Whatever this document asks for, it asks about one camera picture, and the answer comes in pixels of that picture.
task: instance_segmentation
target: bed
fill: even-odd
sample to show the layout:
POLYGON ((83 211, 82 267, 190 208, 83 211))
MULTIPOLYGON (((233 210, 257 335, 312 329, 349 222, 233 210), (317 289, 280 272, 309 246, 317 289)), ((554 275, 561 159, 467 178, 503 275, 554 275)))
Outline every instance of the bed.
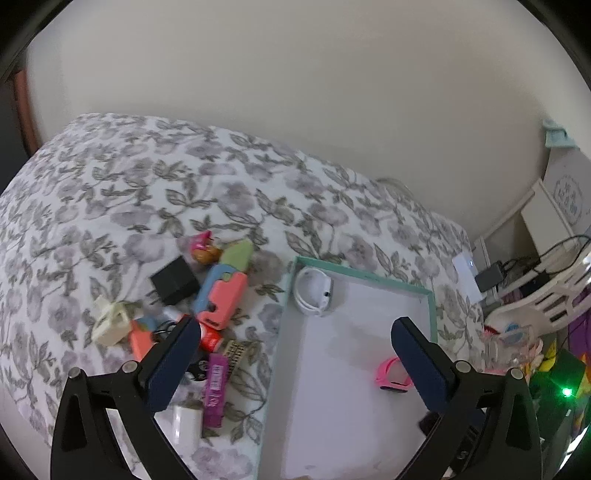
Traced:
MULTIPOLYGON (((149 276, 211 229, 255 245, 249 288, 225 336, 251 349, 220 430, 184 456, 198 478, 254 474, 287 271, 316 257, 433 290, 439 344, 482 365, 482 312, 458 290, 466 232, 396 187, 277 142, 165 118, 91 113, 46 143, 0 197, 0 381, 51 444, 68 370, 114 372, 127 343, 90 339, 93 300, 158 303, 149 276)), ((182 383, 174 404, 200 406, 182 383)), ((134 474, 145 477, 120 423, 134 474)))

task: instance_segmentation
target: purple tube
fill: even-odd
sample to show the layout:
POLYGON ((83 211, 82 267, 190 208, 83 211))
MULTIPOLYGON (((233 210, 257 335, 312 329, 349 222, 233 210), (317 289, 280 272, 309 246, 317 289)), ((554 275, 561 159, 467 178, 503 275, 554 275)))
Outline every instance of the purple tube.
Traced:
POLYGON ((228 357, 221 353, 209 355, 205 402, 203 407, 203 426, 219 428, 222 426, 224 393, 228 378, 228 357))

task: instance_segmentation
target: pink toy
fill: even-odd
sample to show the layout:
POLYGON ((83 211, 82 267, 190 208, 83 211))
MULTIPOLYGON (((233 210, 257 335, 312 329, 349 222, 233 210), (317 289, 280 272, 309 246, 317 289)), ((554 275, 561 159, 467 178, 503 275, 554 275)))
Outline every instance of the pink toy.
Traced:
POLYGON ((216 330, 226 328, 247 285, 248 278, 242 272, 233 273, 228 281, 216 280, 208 296, 208 308, 198 312, 197 320, 216 330))
POLYGON ((154 344, 152 332, 142 329, 136 320, 131 320, 131 332, 128 338, 134 358, 141 362, 154 344))
POLYGON ((382 390, 406 393, 413 386, 413 381, 402 366, 400 359, 395 356, 379 365, 375 376, 375 384, 382 390), (390 373, 390 369, 394 366, 397 372, 390 373), (397 381, 392 381, 390 380, 391 377, 400 378, 396 378, 397 381))
POLYGON ((193 250, 207 250, 207 246, 212 242, 212 231, 205 230, 199 235, 191 237, 191 243, 189 243, 189 249, 193 250))

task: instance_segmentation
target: purple fabric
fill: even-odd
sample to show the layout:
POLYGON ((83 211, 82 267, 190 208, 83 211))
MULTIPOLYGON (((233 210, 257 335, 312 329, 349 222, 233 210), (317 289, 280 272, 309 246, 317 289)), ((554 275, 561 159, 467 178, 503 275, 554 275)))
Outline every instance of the purple fabric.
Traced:
MULTIPOLYGON (((583 298, 591 293, 589 288, 585 288, 581 295, 579 295, 573 302, 573 306, 576 306, 583 298)), ((590 358, 591 349, 591 310, 587 310, 575 321, 569 325, 569 351, 576 356, 581 358, 585 353, 587 358, 590 358)))

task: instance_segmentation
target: black adapter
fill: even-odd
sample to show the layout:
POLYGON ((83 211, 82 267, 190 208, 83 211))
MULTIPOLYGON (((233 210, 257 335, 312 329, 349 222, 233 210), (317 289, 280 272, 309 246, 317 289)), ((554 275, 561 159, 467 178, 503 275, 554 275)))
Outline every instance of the black adapter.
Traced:
POLYGON ((199 282, 183 257, 178 257, 150 277, 165 305, 175 305, 199 292, 199 282))
POLYGON ((492 287, 496 287, 507 276, 503 269, 503 264, 500 261, 494 262, 486 270, 481 271, 475 278, 478 290, 481 293, 489 291, 492 287))

